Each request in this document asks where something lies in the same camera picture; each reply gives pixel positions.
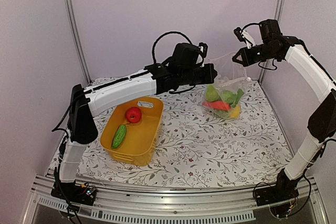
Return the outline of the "clear zip top bag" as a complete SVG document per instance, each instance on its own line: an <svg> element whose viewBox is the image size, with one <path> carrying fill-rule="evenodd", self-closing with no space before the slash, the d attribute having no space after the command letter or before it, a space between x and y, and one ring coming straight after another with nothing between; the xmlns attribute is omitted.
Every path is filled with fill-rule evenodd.
<svg viewBox="0 0 336 224"><path fill-rule="evenodd" d="M212 85L215 87L220 96L218 101L223 101L221 93L224 90L228 90L236 94L238 89L242 89L245 95L246 86L249 82L251 82L251 77L247 75L246 69L242 65L232 61L232 56L234 55L235 53L232 52L224 56L209 60L210 63L214 64L215 70L217 71L217 76ZM230 104L230 106L231 108L234 108L235 103ZM205 106L203 107L214 113L214 109L210 109Z"/></svg>

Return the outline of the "orange toy carrot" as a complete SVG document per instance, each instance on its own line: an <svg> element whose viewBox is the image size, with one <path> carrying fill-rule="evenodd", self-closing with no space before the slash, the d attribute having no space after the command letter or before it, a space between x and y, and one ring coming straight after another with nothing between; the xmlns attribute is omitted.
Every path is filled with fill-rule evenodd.
<svg viewBox="0 0 336 224"><path fill-rule="evenodd" d="M230 104L228 104L224 101L214 101L214 102L204 101L202 103L202 105L207 107L207 108L215 109L215 110L221 110L221 111L230 111L231 110Z"/></svg>

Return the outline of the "green toy lettuce leaf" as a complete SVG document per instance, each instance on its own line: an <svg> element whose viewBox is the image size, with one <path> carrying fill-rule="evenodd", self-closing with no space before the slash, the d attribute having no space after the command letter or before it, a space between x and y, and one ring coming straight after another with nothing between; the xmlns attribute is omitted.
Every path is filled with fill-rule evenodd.
<svg viewBox="0 0 336 224"><path fill-rule="evenodd" d="M238 89L235 98L235 105L237 106L240 102L241 98L244 96L244 91L242 89Z"/></svg>

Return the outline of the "green toy grapes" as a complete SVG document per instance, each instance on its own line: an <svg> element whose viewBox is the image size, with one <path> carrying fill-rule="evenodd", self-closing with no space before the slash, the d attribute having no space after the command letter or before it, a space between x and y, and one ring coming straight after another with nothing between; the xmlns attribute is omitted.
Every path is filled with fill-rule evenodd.
<svg viewBox="0 0 336 224"><path fill-rule="evenodd" d="M231 114L231 111L224 111L224 110L217 110L217 109L214 109L214 113L221 117L222 119L230 119L230 114Z"/></svg>

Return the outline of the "yellow toy lemon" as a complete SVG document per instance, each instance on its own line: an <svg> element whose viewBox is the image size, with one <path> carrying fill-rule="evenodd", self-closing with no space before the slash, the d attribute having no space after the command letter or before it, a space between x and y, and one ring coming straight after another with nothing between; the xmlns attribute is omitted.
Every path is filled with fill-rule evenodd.
<svg viewBox="0 0 336 224"><path fill-rule="evenodd" d="M234 108L231 108L229 118L236 119L240 115L240 104L236 105Z"/></svg>

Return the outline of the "yellow plastic basket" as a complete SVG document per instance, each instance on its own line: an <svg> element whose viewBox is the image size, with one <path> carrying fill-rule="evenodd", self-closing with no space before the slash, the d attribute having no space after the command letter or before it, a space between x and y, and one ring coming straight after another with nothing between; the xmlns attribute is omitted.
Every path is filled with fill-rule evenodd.
<svg viewBox="0 0 336 224"><path fill-rule="evenodd" d="M137 123L128 122L126 117L127 110L132 107L139 108L142 113ZM115 161L146 166L156 148L163 108L163 102L153 97L142 97L117 106L101 134L102 147ZM121 144L113 149L112 142L121 125L127 128L126 134Z"/></svg>

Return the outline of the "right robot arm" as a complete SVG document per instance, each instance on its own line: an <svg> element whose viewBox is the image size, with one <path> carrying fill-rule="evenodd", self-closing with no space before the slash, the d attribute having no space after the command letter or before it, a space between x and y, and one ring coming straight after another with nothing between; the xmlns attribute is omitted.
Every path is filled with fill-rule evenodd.
<svg viewBox="0 0 336 224"><path fill-rule="evenodd" d="M242 34L237 38L246 47L238 50L232 58L233 62L247 67L268 59L284 60L302 77L299 83L306 84L311 89L308 95L313 99L311 102L294 92L294 104L302 102L301 109L316 105L316 109L309 109L312 114L308 118L307 132L302 144L293 159L279 173L277 185L271 190L271 196L276 201L282 201L291 194L291 185L314 164L327 141L335 134L335 79L309 53L304 42L294 36L277 35L265 39L261 45L256 45L248 35Z"/></svg>

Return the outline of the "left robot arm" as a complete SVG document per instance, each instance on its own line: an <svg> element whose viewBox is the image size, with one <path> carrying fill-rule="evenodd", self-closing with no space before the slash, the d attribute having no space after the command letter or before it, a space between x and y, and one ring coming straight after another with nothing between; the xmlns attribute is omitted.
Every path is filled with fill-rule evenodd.
<svg viewBox="0 0 336 224"><path fill-rule="evenodd" d="M61 150L57 190L67 200L78 195L78 188L72 183L82 155L98 136L94 117L105 110L141 97L175 91L180 86L191 87L212 84L217 71L212 63L197 63L192 67L177 67L171 70L160 63L144 67L129 76L94 86L83 88L76 85L72 89L70 105L65 112L69 117L65 132L66 145Z"/></svg>

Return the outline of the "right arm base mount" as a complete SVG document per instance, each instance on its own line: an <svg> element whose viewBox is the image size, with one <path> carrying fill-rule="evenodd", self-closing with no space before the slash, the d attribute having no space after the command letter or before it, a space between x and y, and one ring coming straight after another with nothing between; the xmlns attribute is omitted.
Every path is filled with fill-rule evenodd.
<svg viewBox="0 0 336 224"><path fill-rule="evenodd" d="M257 206L287 201L285 204L270 208L270 212L274 217L280 219L287 218L294 208L293 203L289 203L288 200L295 199L299 196L297 184L301 178L302 176L290 180L285 174L285 169L282 169L277 175L275 185L272 186L265 182L258 183L258 185L265 184L267 187L257 189L257 186L255 186L253 190L253 198L255 199Z"/></svg>

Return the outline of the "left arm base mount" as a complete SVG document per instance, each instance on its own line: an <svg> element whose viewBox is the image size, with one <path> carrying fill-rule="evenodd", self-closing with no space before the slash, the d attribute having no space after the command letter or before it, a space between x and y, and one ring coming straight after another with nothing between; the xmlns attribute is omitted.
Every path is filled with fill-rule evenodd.
<svg viewBox="0 0 336 224"><path fill-rule="evenodd" d="M93 206L96 194L96 186L88 183L76 185L76 182L55 182L51 191L51 196L55 198L88 206Z"/></svg>

